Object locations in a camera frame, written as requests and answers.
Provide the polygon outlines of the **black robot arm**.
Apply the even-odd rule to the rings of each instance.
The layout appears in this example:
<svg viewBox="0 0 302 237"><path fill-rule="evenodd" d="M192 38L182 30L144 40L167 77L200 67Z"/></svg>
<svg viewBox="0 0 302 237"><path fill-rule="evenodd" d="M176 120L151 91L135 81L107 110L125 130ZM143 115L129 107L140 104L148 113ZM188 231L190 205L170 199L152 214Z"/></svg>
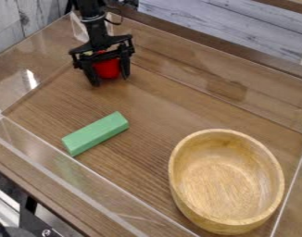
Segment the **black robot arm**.
<svg viewBox="0 0 302 237"><path fill-rule="evenodd" d="M81 69L92 86L101 84L103 77L95 69L95 64L111 59L119 60L119 70L124 79L129 76L129 58L135 53L132 35L109 35L105 23L120 24L107 19L107 4L104 0L76 0L80 22L89 36L88 42L69 50L73 67Z"/></svg>

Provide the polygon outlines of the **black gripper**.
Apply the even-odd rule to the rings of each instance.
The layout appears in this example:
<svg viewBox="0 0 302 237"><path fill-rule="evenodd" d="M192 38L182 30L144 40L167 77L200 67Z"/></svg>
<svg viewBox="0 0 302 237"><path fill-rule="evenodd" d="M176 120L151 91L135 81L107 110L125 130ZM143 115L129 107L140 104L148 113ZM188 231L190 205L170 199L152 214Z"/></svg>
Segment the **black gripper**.
<svg viewBox="0 0 302 237"><path fill-rule="evenodd" d="M72 57L75 68L83 69L91 85L99 86L100 79L92 63L117 56L120 59L120 71L125 80L129 76L129 58L133 53L132 35L125 34L119 36L104 35L96 39L89 39L87 43L69 51L69 56Z"/></svg>

